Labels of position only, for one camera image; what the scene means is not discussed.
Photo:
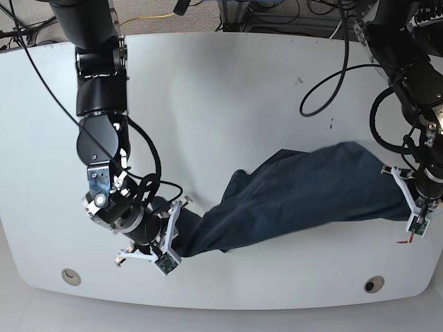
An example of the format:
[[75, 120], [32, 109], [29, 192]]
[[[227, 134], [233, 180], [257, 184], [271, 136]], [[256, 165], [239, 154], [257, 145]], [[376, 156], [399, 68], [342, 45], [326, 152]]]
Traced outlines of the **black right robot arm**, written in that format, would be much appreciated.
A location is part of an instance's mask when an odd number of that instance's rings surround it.
[[[89, 190], [83, 206], [89, 218], [120, 232], [143, 254], [159, 254], [155, 240], [163, 222], [148, 205], [161, 179], [161, 161], [149, 136], [128, 117], [127, 46], [113, 24], [108, 1], [50, 1], [67, 39], [75, 45], [81, 126], [76, 143], [87, 167]], [[147, 142], [154, 171], [139, 182], [129, 175], [129, 128]]]

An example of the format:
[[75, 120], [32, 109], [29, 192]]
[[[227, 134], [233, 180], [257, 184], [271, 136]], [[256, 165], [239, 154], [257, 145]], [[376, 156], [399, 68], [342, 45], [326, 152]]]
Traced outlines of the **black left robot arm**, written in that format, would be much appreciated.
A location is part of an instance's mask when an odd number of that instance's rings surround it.
[[[374, 101], [370, 130], [374, 139], [396, 154], [411, 155], [419, 167], [408, 184], [414, 199], [442, 199], [442, 74], [431, 55], [442, 55], [441, 1], [357, 1], [355, 33], [380, 65], [389, 87]], [[405, 137], [400, 146], [383, 140], [375, 127], [377, 110], [394, 93], [419, 142]]]

